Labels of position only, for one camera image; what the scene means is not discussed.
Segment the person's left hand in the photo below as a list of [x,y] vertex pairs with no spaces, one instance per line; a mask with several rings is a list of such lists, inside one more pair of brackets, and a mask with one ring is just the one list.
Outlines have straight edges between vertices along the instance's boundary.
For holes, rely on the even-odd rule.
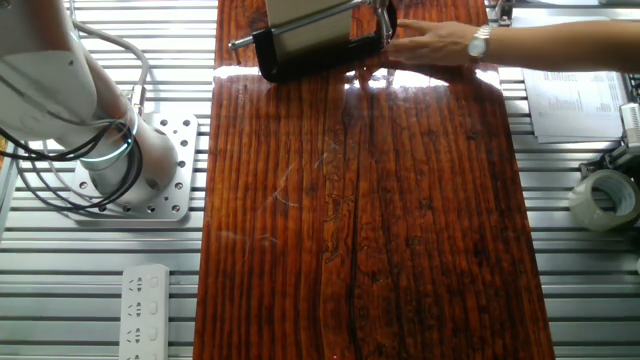
[[386,47],[390,61],[407,65],[461,66],[471,62],[468,46],[479,30],[459,22],[401,19],[398,27],[412,33]]

